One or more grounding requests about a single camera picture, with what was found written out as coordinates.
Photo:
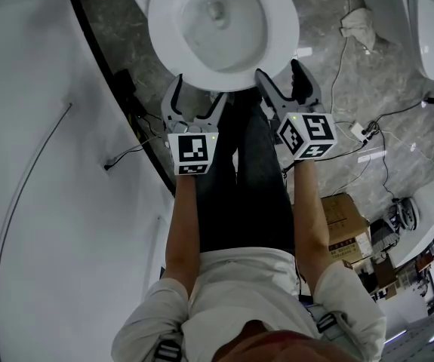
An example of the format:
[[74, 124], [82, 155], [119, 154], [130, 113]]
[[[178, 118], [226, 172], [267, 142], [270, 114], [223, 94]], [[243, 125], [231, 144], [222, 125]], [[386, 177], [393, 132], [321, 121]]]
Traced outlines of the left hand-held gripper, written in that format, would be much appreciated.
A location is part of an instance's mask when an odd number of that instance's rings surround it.
[[205, 115], [185, 121], [177, 108], [183, 75], [177, 75], [163, 96], [161, 111], [167, 128], [167, 139], [178, 176], [206, 174], [213, 162], [219, 137], [217, 125], [225, 109], [227, 93], [219, 93]]

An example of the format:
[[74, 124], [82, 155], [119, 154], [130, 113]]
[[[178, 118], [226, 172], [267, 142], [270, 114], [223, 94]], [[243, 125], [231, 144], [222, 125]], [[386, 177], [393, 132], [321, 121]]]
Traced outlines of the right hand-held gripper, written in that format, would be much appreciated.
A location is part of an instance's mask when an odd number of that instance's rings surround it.
[[262, 69], [257, 69], [254, 77], [274, 114], [270, 123], [274, 143], [284, 146], [294, 161], [317, 160], [337, 145], [335, 122], [321, 104], [322, 92], [311, 72], [297, 59], [291, 61], [291, 71], [292, 99], [285, 97]]

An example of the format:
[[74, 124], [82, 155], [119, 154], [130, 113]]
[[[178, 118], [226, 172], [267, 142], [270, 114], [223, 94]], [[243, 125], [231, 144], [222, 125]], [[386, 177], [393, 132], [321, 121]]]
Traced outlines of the white toilet with seat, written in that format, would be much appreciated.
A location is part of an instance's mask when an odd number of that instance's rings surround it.
[[253, 87], [278, 75], [297, 50], [292, 0], [149, 0], [149, 35], [163, 65], [204, 91]]

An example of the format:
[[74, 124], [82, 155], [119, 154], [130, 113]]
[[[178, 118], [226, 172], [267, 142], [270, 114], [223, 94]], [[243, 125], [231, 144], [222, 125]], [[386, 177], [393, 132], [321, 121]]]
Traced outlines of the person's left forearm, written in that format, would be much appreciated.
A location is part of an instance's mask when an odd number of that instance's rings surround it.
[[174, 209], [165, 249], [164, 278], [180, 282], [190, 297], [200, 268], [195, 177], [177, 176]]

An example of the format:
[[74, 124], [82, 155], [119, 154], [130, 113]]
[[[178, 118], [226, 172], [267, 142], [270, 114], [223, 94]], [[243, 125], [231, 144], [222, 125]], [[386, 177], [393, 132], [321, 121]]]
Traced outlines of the person's right forearm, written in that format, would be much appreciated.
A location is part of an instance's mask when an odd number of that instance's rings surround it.
[[294, 166], [293, 215], [298, 271], [314, 293], [323, 273], [336, 262], [328, 249], [328, 224], [314, 161], [302, 161]]

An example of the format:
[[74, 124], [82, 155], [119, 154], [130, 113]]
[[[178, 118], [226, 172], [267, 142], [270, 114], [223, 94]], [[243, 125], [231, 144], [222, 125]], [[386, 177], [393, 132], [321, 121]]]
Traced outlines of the white toilet with square tank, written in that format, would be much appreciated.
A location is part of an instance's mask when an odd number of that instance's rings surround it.
[[400, 45], [420, 74], [434, 80], [434, 0], [364, 0], [374, 31]]

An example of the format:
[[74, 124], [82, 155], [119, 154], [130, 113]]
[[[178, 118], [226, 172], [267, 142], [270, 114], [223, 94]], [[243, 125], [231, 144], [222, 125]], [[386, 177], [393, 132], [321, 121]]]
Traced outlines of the black box device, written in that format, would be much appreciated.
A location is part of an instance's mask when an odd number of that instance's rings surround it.
[[134, 99], [136, 87], [132, 80], [131, 74], [127, 69], [117, 71], [113, 76], [117, 99], [129, 103]]

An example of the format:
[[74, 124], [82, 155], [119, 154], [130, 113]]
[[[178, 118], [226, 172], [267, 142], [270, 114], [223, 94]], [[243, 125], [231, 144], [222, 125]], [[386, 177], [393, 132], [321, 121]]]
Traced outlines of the white power strip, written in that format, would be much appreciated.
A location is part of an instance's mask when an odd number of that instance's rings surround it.
[[361, 143], [364, 143], [367, 138], [367, 131], [363, 128], [363, 126], [360, 125], [357, 121], [353, 122], [351, 127], [349, 128], [349, 131], [352, 133], [352, 135], [359, 140]]

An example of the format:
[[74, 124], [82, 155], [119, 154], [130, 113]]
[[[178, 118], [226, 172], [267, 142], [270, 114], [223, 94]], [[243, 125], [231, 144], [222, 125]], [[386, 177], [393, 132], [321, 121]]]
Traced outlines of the crumpled white cloth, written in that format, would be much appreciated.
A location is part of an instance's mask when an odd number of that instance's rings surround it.
[[358, 8], [341, 20], [340, 33], [344, 38], [354, 37], [368, 51], [373, 52], [377, 34], [373, 15], [367, 8]]

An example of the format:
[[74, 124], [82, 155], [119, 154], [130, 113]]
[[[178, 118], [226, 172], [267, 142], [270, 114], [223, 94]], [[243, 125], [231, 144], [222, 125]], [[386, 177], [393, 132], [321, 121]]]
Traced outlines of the person's dark jeans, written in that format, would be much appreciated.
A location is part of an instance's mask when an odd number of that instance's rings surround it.
[[219, 122], [210, 169], [197, 176], [200, 251], [266, 247], [294, 252], [291, 202], [256, 88], [235, 93]]

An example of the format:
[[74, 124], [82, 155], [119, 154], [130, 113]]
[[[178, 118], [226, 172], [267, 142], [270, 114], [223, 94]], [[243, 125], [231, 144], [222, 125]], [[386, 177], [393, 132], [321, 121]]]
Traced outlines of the brown cardboard box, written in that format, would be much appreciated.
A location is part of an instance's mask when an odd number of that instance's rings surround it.
[[329, 250], [336, 260], [350, 264], [372, 255], [368, 221], [346, 193], [322, 199], [329, 231]]

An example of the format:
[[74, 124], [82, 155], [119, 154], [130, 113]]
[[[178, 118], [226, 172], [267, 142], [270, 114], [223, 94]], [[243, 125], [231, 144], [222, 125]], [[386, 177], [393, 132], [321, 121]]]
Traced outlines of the grey wheeled device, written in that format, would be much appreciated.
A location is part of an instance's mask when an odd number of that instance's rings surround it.
[[383, 221], [397, 235], [415, 231], [420, 224], [420, 213], [412, 197], [394, 199], [393, 205], [383, 215]]

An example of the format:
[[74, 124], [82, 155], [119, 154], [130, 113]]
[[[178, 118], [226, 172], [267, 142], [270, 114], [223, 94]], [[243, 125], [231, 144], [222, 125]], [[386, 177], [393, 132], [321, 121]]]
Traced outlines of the person's white shirt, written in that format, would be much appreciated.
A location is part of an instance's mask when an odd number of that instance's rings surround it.
[[364, 362], [380, 362], [386, 318], [358, 275], [335, 262], [319, 279], [313, 306], [297, 297], [294, 257], [271, 248], [203, 253], [190, 297], [162, 278], [119, 330], [114, 362], [153, 362], [157, 348], [175, 342], [183, 362], [211, 362], [249, 321], [267, 330], [290, 330], [328, 340]]

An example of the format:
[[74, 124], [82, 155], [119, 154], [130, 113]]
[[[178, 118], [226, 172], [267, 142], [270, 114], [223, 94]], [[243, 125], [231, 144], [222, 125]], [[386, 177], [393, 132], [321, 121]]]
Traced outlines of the white display plinth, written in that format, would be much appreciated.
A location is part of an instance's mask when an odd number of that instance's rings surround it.
[[395, 268], [422, 253], [434, 238], [434, 180], [419, 188], [411, 199], [417, 207], [419, 222], [415, 230], [404, 230], [397, 245], [389, 251]]

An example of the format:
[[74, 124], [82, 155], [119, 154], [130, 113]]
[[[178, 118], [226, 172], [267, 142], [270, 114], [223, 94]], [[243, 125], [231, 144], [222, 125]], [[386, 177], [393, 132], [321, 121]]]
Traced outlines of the person's chin and neck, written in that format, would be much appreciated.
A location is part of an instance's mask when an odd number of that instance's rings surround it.
[[358, 362], [336, 345], [290, 330], [270, 331], [250, 321], [222, 345], [212, 362]]

